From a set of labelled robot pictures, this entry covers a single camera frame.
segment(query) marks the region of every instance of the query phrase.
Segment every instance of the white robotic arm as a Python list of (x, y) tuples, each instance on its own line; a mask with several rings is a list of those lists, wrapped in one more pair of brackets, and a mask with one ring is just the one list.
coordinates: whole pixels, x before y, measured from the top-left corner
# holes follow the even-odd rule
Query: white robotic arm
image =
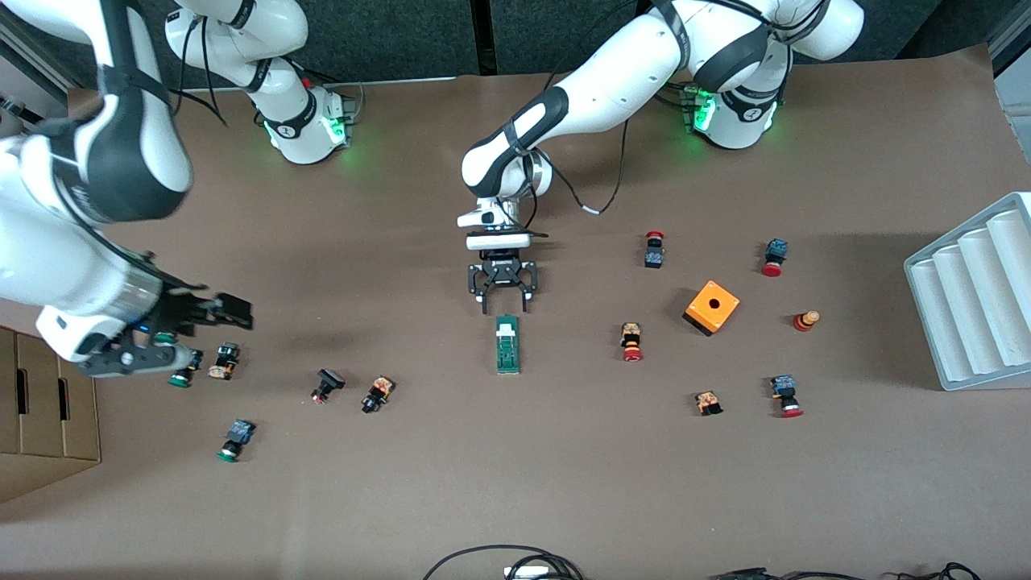
[(294, 66), (278, 58), (307, 41), (308, 22), (295, 0), (176, 2), (182, 8), (165, 19), (169, 46), (190, 66), (243, 88), (284, 157), (315, 163), (350, 144), (354, 101), (305, 88)]
[[(0, 140), (0, 299), (44, 307), (40, 335), (92, 376), (181, 369), (192, 351), (159, 334), (252, 326), (251, 306), (203, 301), (148, 259), (108, 241), (104, 223), (161, 218), (193, 182), (168, 93), (134, 0), (6, 0), (30, 24), (90, 43), (103, 108)], [(133, 332), (147, 340), (137, 344)]]
[[(731, 2), (736, 7), (727, 5)], [(770, 78), (779, 86), (786, 76), (786, 44), (826, 60), (851, 46), (863, 24), (862, 8), (853, 0), (674, 0), (671, 5), (678, 21), (659, 7), (634, 19), (583, 66), (472, 145), (462, 161), (462, 178), (476, 197), (489, 201), (460, 217), (460, 226), (501, 224), (504, 211), (495, 207), (500, 200), (526, 194), (532, 181), (527, 167), (541, 173), (541, 184), (550, 182), (546, 156), (535, 150), (544, 140), (616, 127), (679, 68), (690, 70), (708, 93), (725, 94), (750, 81), (763, 87), (750, 94), (768, 92)], [(763, 67), (766, 59), (775, 62)], [(531, 163), (523, 161), (528, 156)], [(545, 190), (538, 186), (536, 193)], [(477, 223), (483, 215), (495, 220)]]
[[(519, 221), (519, 201), (529, 194), (536, 199), (552, 182), (552, 164), (537, 148), (543, 141), (616, 127), (686, 68), (702, 96), (696, 130), (722, 146), (749, 146), (768, 126), (792, 47), (834, 58), (855, 42), (863, 25), (854, 0), (654, 3), (462, 160), (462, 179), (478, 199), (458, 225), (477, 228), (466, 236), (466, 247), (478, 250), (483, 263), (469, 266), (468, 282), (485, 313), (486, 293), (494, 284), (518, 285), (524, 310), (536, 289), (536, 266), (519, 254), (533, 236)], [(525, 270), (530, 282), (520, 276)]]

